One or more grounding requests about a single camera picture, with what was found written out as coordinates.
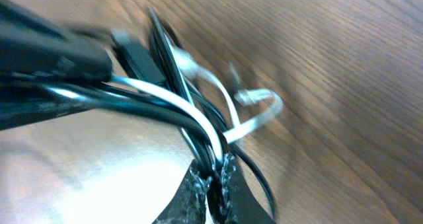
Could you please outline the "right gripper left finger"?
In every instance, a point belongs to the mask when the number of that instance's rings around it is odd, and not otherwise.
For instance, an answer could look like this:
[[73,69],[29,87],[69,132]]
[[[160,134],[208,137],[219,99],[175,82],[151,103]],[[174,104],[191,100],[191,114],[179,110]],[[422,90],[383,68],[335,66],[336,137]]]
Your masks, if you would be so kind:
[[153,224],[204,224],[206,199],[212,178],[203,179],[200,165],[193,160],[175,195]]

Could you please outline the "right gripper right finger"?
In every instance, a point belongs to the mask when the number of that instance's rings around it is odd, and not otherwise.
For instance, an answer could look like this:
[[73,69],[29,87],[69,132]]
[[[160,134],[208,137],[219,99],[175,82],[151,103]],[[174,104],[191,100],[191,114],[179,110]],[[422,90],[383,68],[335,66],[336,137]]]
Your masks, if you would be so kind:
[[213,174],[208,207],[214,223],[276,224],[252,194],[237,158],[230,153],[224,155],[222,167]]

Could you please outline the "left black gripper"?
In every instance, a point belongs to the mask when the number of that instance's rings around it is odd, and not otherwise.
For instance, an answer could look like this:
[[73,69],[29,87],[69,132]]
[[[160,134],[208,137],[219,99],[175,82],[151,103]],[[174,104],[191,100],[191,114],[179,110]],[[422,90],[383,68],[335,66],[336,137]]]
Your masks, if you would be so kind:
[[105,49],[10,0],[1,0],[1,129],[83,112],[86,107],[23,85],[107,81]]

